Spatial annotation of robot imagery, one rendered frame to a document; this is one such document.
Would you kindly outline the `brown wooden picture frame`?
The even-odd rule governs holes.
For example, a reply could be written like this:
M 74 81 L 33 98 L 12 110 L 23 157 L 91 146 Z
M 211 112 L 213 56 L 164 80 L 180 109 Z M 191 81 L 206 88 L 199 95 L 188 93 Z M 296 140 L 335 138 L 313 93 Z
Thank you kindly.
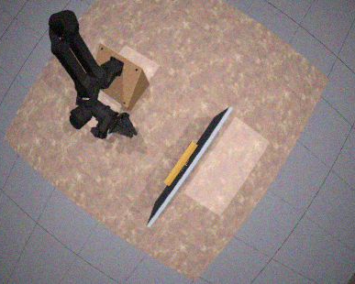
M 196 145 L 193 141 L 189 144 L 189 146 L 184 151 L 184 153 L 181 155 L 181 157 L 179 158 L 179 160 L 177 161 L 175 166 L 172 168 L 172 170 L 169 173 L 169 175 L 167 176 L 167 178 L 165 178 L 165 180 L 164 180 L 165 184 L 167 184 L 168 186 L 171 185 L 172 181 L 176 178 L 176 176 L 179 174 L 181 169 L 183 170 L 184 164 L 186 163 L 187 160 L 189 161 L 189 158 L 191 157 L 191 155 L 193 154 L 193 152 L 197 148 L 197 146 L 198 145 Z

